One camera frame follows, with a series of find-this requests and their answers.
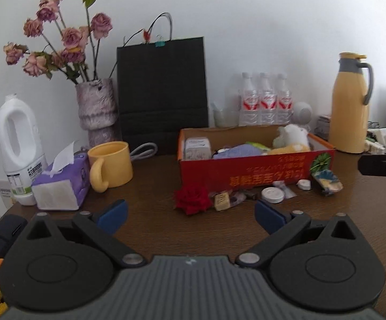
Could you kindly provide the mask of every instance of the bottle cap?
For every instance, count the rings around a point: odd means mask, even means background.
[[[270,203],[279,203],[283,201],[285,194],[279,188],[266,188],[261,191],[261,197]]]
[[[308,179],[300,179],[298,180],[297,186],[301,190],[310,190],[312,188],[312,183]]]
[[[17,98],[17,94],[6,95],[5,96],[5,102],[9,101],[9,100],[11,100],[13,98]]]

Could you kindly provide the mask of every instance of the white speaker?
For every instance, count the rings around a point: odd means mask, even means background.
[[[292,107],[292,122],[301,127],[308,127],[313,116],[312,107],[307,102],[296,102]]]

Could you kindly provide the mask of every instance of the artificial red flower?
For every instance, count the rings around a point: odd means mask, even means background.
[[[212,207],[208,191],[204,186],[188,185],[175,191],[176,208],[181,208],[187,215],[206,211]]]
[[[144,37],[146,43],[150,42],[150,34],[146,30],[142,33],[142,37]]]

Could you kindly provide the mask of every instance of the water bottle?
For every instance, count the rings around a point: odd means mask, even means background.
[[[292,115],[291,92],[286,85],[286,74],[277,76],[277,123],[289,124]]]
[[[240,108],[239,125],[258,125],[260,123],[260,95],[252,84],[252,75],[243,72],[242,77],[242,105]]]
[[[277,96],[268,79],[269,75],[267,73],[260,73],[260,110],[261,124],[263,125],[272,125],[275,123],[276,119]]]

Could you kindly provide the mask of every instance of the yellow thermos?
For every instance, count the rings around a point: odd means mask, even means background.
[[[340,71],[332,92],[332,116],[329,143],[347,153],[363,152],[369,115],[374,75],[371,65],[362,63],[366,55],[340,54]],[[366,86],[362,68],[369,70]]]

